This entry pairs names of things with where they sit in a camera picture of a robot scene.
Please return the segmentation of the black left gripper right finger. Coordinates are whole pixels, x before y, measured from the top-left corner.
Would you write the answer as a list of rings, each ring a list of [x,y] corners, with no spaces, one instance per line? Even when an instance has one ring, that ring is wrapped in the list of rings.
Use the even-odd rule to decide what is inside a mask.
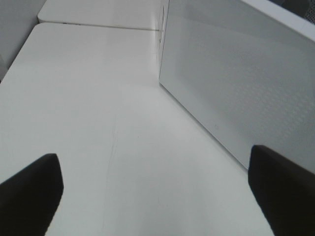
[[[276,236],[315,234],[315,175],[263,145],[251,149],[248,183]]]

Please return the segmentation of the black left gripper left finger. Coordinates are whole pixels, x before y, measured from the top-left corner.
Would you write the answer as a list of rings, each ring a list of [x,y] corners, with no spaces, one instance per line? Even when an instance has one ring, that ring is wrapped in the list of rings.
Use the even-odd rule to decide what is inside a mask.
[[[63,195],[58,156],[46,154],[0,185],[0,234],[43,236]]]

